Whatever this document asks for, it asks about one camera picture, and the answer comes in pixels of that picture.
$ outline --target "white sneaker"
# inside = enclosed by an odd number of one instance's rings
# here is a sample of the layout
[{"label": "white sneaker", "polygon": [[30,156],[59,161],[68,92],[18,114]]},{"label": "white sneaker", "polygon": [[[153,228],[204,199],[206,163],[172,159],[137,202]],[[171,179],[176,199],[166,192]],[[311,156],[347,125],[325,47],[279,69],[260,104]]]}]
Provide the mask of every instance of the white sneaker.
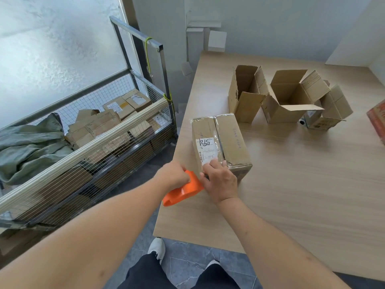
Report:
[{"label": "white sneaker", "polygon": [[164,241],[160,237],[156,237],[152,243],[150,244],[150,248],[148,249],[147,254],[156,255],[156,259],[159,260],[159,263],[162,264],[162,260],[164,258],[164,254],[166,253],[166,246],[164,245]]},{"label": "white sneaker", "polygon": [[211,262],[209,262],[209,264],[207,265],[207,267],[206,267],[205,270],[207,270],[207,268],[208,268],[209,266],[213,265],[213,264],[221,265],[217,260],[212,260]]}]

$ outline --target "person's left hand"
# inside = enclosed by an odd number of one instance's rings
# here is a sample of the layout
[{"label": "person's left hand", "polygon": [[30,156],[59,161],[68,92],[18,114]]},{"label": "person's left hand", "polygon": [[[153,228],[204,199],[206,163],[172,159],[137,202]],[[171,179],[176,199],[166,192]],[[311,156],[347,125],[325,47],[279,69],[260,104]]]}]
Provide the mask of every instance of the person's left hand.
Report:
[{"label": "person's left hand", "polygon": [[171,161],[163,165],[155,174],[158,180],[167,189],[167,193],[173,189],[180,188],[190,182],[190,176],[184,171],[186,168],[178,161]]}]

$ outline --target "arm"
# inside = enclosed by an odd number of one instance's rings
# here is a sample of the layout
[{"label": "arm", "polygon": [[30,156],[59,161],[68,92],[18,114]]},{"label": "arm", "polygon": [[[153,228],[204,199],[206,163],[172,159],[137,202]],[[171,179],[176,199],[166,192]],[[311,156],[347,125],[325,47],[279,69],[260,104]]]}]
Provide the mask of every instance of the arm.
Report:
[{"label": "arm", "polygon": [[189,181],[172,161],[153,179],[85,211],[0,271],[2,287],[103,288],[167,192]]},{"label": "arm", "polygon": [[201,182],[234,230],[263,288],[338,288],[347,286],[295,240],[254,214],[239,198],[237,179],[224,161],[203,166]]}]

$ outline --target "hand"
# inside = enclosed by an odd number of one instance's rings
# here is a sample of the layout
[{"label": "hand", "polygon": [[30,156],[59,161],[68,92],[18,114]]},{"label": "hand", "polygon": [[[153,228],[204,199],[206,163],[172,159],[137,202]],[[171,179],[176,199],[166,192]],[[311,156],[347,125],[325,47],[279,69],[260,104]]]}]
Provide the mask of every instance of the hand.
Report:
[{"label": "hand", "polygon": [[237,177],[227,167],[226,160],[221,165],[217,159],[213,159],[203,165],[203,171],[209,176],[209,180],[201,172],[200,181],[214,204],[218,205],[225,199],[238,198]]},{"label": "hand", "polygon": [[156,172],[154,179],[164,185],[168,193],[190,182],[190,176],[184,172],[185,170],[186,168],[183,165],[173,160],[163,165]]}]

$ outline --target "leg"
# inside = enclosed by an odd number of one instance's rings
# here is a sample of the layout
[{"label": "leg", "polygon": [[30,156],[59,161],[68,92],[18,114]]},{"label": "leg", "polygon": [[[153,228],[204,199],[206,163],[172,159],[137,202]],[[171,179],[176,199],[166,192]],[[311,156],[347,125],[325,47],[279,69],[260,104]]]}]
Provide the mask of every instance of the leg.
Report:
[{"label": "leg", "polygon": [[149,253],[128,270],[126,280],[118,289],[175,289],[161,267],[165,248],[161,238],[155,238]]},{"label": "leg", "polygon": [[219,262],[212,261],[206,267],[206,270],[199,276],[195,289],[239,289],[238,284]]}]

